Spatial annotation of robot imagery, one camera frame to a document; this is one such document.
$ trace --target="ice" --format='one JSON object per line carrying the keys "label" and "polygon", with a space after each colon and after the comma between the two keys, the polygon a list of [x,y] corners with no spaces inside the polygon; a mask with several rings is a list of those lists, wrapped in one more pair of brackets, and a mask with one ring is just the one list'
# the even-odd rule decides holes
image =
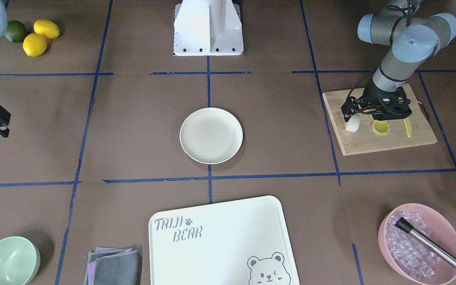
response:
{"label": "ice", "polygon": [[420,281],[422,278],[432,278],[435,267],[442,259],[427,249],[402,230],[395,227],[395,223],[404,217],[408,222],[432,240],[436,240],[434,233],[429,229],[419,213],[398,211],[393,213],[387,221],[386,242],[389,252],[399,267],[411,278]]}

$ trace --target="wooden cutting board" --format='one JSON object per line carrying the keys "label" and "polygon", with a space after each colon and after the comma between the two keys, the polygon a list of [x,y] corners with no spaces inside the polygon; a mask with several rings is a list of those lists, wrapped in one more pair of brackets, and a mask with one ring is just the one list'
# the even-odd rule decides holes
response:
{"label": "wooden cutting board", "polygon": [[[372,119],[369,115],[360,115],[360,128],[355,133],[345,130],[346,123],[340,107],[346,101],[349,90],[324,92],[326,110],[330,122],[333,125],[335,136],[339,142],[342,154],[354,155],[362,153],[380,152],[394,150],[398,148],[410,148],[412,146],[424,146],[435,144],[436,136],[430,125],[420,111],[420,106],[416,101],[413,91],[409,84],[403,86],[406,91],[407,99],[411,100],[409,107],[412,114],[409,116],[411,121],[411,137],[407,137],[406,128],[403,120],[389,120],[389,132],[387,135],[377,135],[372,131]],[[353,90],[351,96],[359,98],[362,96],[364,88]]]}

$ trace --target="bear ear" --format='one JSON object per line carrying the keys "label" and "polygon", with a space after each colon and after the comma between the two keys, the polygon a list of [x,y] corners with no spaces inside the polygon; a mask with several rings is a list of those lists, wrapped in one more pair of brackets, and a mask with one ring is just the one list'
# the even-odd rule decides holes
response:
{"label": "bear ear", "polygon": [[282,253],[274,253],[272,255],[272,259],[279,261],[280,263],[284,263],[284,255]]}
{"label": "bear ear", "polygon": [[259,261],[259,259],[256,257],[256,256],[251,256],[248,260],[247,260],[247,265],[249,268],[253,268],[253,266]]}

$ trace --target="silver metal rod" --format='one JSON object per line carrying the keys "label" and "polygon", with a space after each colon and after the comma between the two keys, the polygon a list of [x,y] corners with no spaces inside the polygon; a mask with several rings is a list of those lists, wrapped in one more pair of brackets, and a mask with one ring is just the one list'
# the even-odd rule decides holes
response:
{"label": "silver metal rod", "polygon": [[440,247],[438,244],[433,242],[430,238],[425,236],[423,233],[420,231],[417,231],[416,229],[412,229],[409,234],[416,238],[420,243],[428,247],[431,251],[433,251],[435,254],[443,258],[444,261],[449,263],[451,266],[455,267],[456,269],[456,257],[450,254],[448,251]]}

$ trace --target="pink bowl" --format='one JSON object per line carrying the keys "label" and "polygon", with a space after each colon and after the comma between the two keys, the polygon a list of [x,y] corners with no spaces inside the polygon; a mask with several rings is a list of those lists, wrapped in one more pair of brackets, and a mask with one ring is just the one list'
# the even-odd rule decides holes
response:
{"label": "pink bowl", "polygon": [[391,213],[389,213],[385,220],[381,223],[380,230],[378,232],[378,242],[380,244],[381,253],[388,264],[400,275],[423,285],[445,285],[452,282],[456,278],[456,269],[446,262],[441,261],[438,265],[432,267],[435,271],[434,276],[430,279],[422,278],[422,281],[426,282],[423,283],[408,276],[393,260],[386,244],[386,227],[388,218],[397,211],[411,211],[419,213],[429,229],[434,232],[434,235],[436,236],[436,240],[434,241],[442,248],[456,256],[456,231],[453,229],[448,220],[434,209],[425,205],[411,203],[398,206],[396,209],[391,211]]}

